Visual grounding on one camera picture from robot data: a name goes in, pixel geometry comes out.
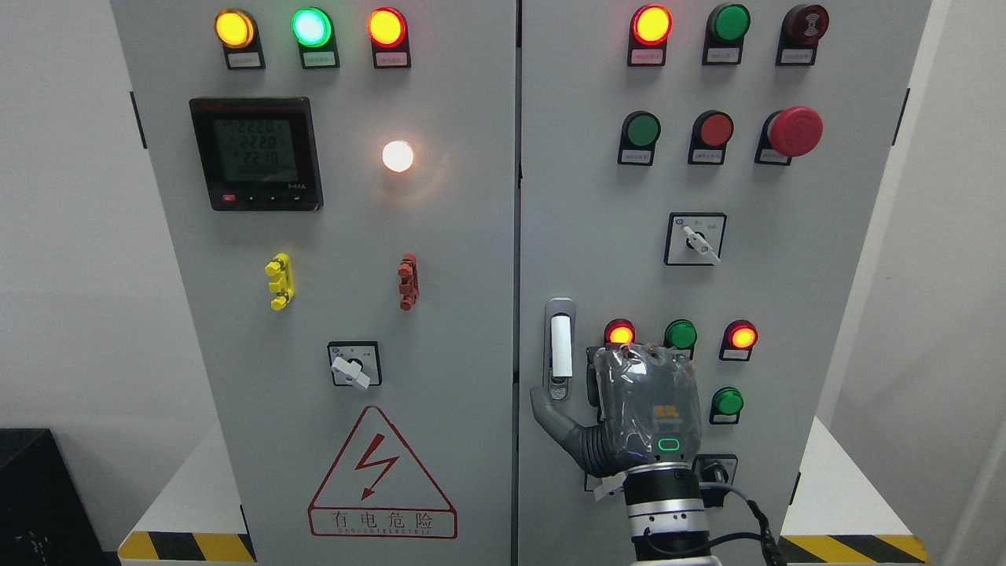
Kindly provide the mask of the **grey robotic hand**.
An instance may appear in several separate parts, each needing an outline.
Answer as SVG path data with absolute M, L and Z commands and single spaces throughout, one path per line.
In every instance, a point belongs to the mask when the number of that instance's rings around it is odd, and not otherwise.
M 701 447 L 695 365 L 665 347 L 623 344 L 590 350 L 588 389 L 600 420 L 582 426 L 542 386 L 531 389 L 533 417 L 590 476 L 655 463 L 689 463 Z

